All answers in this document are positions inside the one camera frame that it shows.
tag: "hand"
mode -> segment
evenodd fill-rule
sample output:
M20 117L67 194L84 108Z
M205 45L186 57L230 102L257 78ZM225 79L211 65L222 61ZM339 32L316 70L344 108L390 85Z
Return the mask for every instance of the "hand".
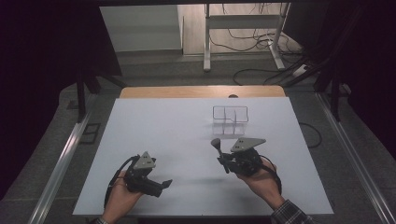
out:
M124 175L125 171L122 171L120 177L124 177ZM131 211L142 195L143 193L141 192L130 192L126 188L123 178L117 179L108 197L102 219L107 223L116 223L120 218Z
M262 164L276 171L276 166L262 158ZM274 178L267 171L260 169L252 176L236 175L239 179L245 181L250 189L263 198L273 210L276 210L285 202L285 199L280 195L277 184Z

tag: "white tabletop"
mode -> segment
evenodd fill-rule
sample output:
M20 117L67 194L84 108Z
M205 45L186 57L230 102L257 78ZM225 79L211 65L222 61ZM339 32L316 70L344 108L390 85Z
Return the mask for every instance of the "white tabletop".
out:
M101 215L107 184L116 170L128 158L148 151L157 159L148 178L173 183L160 198L143 196L131 215L271 215L262 199L219 164L210 141L219 137L223 152L230 152L239 136L213 134L215 105L247 106L243 136L266 139L255 148L276 164L284 198L307 214L332 214L288 97L118 99L73 214Z

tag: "person's left hand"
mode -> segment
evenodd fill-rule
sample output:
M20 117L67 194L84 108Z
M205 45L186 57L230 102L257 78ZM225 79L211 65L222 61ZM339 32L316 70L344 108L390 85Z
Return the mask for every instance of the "person's left hand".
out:
M120 218L128 214L134 207L142 192L130 192L123 180L125 171L121 171L119 179L113 185L110 196L106 204L102 219L107 223L116 223Z

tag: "metal frame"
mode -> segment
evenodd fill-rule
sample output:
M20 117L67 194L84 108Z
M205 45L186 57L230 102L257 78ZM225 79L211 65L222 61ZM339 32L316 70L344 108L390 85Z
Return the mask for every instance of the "metal frame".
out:
M341 122L337 121L335 117L332 115L332 111L330 110L330 104L326 99L325 93L317 93L318 100L330 122L332 128L335 131L335 134L340 141L346 156L348 157L352 167L354 168L363 188L366 190L367 195L369 196L376 212L381 218L382 223L396 223L395 217L390 212L387 201L379 190L378 186L371 178L367 169L365 168L361 158L347 136L346 131L343 128Z
M269 49L274 57L278 70L284 70L285 65L277 52L277 43L286 19L290 3L280 15L218 15L210 16L210 4L205 6L205 50L204 71L210 71L210 33L212 29L276 29L274 41L268 41Z
M38 200L38 203L35 206L35 210L33 211L28 223L43 223L46 219L55 195L58 192L59 187L61 186L62 180L64 179L64 174L67 171L67 167L69 166L69 163L73 158L74 152L78 145L78 141L82 136L82 133L84 132L88 120L90 119L90 116L92 114L92 108L96 98L96 94L91 94L88 97L87 113L85 114L85 117L82 119L82 121L75 125L73 131L71 132L70 137L67 140L66 145L64 146L64 150L59 157L59 160L56 163L52 174L50 175L49 181L44 188L43 193L41 194L40 199Z

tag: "plaid sleeve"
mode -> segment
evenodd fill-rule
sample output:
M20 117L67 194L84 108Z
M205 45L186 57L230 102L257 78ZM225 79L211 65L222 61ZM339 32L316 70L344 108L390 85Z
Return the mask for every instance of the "plaid sleeve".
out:
M313 224L312 217L307 216L300 208L294 203L286 200L282 206L275 210L271 215L276 223L279 224Z

